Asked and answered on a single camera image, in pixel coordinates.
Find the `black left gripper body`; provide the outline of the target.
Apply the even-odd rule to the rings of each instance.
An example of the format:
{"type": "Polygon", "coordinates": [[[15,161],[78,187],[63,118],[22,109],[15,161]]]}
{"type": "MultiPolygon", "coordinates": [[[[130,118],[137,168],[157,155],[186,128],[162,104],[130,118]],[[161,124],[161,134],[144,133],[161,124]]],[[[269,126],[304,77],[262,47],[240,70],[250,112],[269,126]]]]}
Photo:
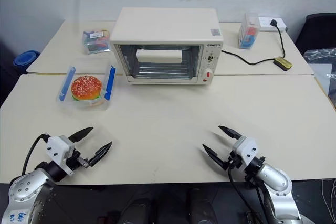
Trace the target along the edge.
{"type": "Polygon", "coordinates": [[[74,150],[72,156],[66,159],[66,165],[72,170],[75,171],[77,168],[83,166],[84,168],[88,168],[90,162],[87,159],[81,157],[81,153],[78,150],[74,150]]]}

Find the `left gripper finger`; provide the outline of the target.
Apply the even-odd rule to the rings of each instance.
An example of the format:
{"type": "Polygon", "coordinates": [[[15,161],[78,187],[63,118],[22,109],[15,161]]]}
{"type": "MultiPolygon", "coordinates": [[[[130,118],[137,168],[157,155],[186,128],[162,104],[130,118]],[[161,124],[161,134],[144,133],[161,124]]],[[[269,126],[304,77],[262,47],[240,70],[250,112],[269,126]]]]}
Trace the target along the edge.
{"type": "Polygon", "coordinates": [[[111,148],[112,142],[107,143],[106,145],[102,146],[100,149],[98,149],[95,152],[95,155],[88,160],[88,164],[90,167],[95,166],[97,162],[99,162],[108,152],[108,150],[111,148]]]}
{"type": "Polygon", "coordinates": [[[85,138],[92,130],[93,130],[93,127],[84,128],[78,132],[75,132],[73,135],[69,136],[68,139],[72,141],[73,143],[79,142],[83,138],[85,138]]]}

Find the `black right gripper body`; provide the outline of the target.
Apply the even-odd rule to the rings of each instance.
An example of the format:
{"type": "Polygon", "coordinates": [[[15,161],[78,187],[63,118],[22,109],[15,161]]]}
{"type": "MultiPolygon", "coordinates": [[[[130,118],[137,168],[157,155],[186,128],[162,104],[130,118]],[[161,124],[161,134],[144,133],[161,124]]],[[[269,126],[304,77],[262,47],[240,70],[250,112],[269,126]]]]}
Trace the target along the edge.
{"type": "Polygon", "coordinates": [[[240,169],[244,170],[246,166],[243,164],[243,159],[240,155],[238,155],[235,151],[231,151],[228,157],[228,168],[230,169],[240,169]]]}

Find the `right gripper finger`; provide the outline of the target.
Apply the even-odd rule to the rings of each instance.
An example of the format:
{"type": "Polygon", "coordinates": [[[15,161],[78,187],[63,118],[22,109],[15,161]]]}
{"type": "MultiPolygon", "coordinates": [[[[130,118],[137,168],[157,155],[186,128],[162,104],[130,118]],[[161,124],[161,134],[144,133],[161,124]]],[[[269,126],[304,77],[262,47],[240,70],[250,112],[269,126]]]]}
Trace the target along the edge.
{"type": "Polygon", "coordinates": [[[239,140],[242,135],[238,132],[236,132],[235,130],[231,129],[231,128],[228,128],[228,127],[225,127],[225,126],[222,126],[222,125],[219,125],[218,126],[226,135],[228,135],[229,137],[233,138],[233,139],[236,139],[236,140],[239,140]]]}
{"type": "Polygon", "coordinates": [[[214,152],[211,148],[209,148],[208,146],[206,146],[205,144],[202,144],[204,150],[206,151],[206,153],[208,154],[208,156],[218,165],[220,166],[223,170],[227,170],[228,169],[228,165],[227,162],[221,160],[217,153],[214,152]]]}

